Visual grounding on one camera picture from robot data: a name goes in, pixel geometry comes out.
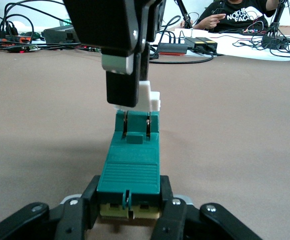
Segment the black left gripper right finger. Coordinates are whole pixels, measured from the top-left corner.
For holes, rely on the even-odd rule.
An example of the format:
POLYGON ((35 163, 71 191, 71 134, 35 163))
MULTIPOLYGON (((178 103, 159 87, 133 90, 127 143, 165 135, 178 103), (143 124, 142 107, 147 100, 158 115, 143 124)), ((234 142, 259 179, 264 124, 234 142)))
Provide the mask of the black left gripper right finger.
POLYGON ((173 195, 170 179, 160 177, 161 216, 152 240, 260 240, 254 231, 224 206, 210 202, 196 208, 173 195))

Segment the bare person hand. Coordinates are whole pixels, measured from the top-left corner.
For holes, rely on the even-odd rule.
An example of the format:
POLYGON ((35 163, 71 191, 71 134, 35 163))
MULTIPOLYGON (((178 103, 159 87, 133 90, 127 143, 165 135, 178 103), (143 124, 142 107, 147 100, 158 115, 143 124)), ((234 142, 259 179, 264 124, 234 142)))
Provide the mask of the bare person hand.
POLYGON ((211 30, 217 26, 217 24, 226 17, 225 13, 213 14, 208 17, 207 26, 211 30))

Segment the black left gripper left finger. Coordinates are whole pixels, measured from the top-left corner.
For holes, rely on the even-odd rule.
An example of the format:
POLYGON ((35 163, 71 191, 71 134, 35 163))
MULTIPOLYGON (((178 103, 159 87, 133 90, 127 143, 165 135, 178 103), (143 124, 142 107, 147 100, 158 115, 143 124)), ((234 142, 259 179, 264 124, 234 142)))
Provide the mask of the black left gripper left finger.
POLYGON ((43 202, 25 205, 0 222, 0 240, 85 240, 100 212, 92 178, 83 194, 67 196, 57 207, 43 202))

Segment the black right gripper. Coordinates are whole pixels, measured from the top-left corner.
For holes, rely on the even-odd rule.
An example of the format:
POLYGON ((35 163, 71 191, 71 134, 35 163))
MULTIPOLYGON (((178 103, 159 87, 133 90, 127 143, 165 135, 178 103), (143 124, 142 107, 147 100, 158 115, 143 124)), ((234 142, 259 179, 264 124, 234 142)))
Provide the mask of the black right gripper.
POLYGON ((80 42, 103 52, 107 102, 135 107, 139 81, 148 80, 150 42, 162 25, 166 2, 66 0, 64 5, 80 42))

